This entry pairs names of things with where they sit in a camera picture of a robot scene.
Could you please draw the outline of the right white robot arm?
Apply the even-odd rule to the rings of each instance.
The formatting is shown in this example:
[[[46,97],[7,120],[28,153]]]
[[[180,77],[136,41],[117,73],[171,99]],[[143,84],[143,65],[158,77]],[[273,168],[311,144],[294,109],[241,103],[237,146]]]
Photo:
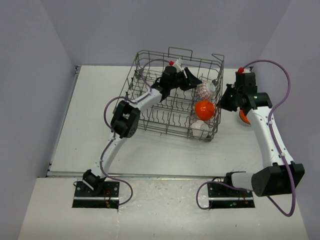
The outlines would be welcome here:
[[[301,163],[295,163],[280,136],[268,94],[245,92],[227,84],[218,106],[230,112],[243,110],[262,155],[262,169],[256,173],[230,173],[230,180],[223,184],[224,193],[233,197],[241,189],[246,189],[253,191],[258,197],[294,195],[305,169]]]

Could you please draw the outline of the large orange bowl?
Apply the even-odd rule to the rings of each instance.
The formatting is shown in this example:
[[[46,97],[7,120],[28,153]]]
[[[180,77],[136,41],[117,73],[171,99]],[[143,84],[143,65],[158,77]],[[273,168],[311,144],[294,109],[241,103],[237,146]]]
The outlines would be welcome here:
[[[195,104],[195,114],[202,121],[209,121],[215,115],[216,107],[208,100],[202,100]]]

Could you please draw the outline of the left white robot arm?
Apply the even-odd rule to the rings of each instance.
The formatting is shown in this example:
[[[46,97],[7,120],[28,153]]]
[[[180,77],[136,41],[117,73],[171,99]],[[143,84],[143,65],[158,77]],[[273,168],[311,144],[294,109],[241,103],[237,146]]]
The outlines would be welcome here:
[[[119,96],[110,100],[103,112],[110,138],[99,161],[83,174],[82,182],[87,192],[94,197],[103,193],[103,181],[108,177],[109,168],[122,145],[136,133],[141,113],[165,100],[173,89],[187,91],[200,84],[202,81],[187,67],[178,71],[168,65],[152,85],[147,85],[148,91],[140,97],[131,100]]]

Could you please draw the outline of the small orange bowl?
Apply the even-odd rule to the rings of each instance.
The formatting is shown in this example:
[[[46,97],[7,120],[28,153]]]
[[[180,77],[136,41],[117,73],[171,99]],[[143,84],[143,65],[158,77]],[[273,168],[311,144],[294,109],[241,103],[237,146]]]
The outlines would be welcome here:
[[[242,109],[240,109],[240,111],[239,111],[239,117],[245,124],[247,124],[247,125],[251,124],[249,119],[247,118],[247,116],[245,115],[245,113],[244,113],[244,111]]]

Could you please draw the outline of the grey wire dish rack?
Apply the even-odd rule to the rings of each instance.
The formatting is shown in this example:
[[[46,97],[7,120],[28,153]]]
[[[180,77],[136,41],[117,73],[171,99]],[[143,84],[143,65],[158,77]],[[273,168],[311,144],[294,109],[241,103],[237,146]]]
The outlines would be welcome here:
[[[207,100],[215,106],[214,116],[206,121],[208,130],[199,137],[201,141],[210,142],[221,122],[218,102],[223,94],[224,55],[214,53],[210,59],[205,59],[194,56],[192,50],[178,47],[169,47],[166,52],[140,50],[135,55],[120,95],[130,100],[139,98],[161,77],[169,62],[178,59],[181,59],[183,68],[187,67],[213,90]],[[198,120],[195,106],[202,100],[201,94],[199,87],[187,91],[173,89],[165,100],[141,113],[138,128],[161,135],[192,138],[192,123]]]

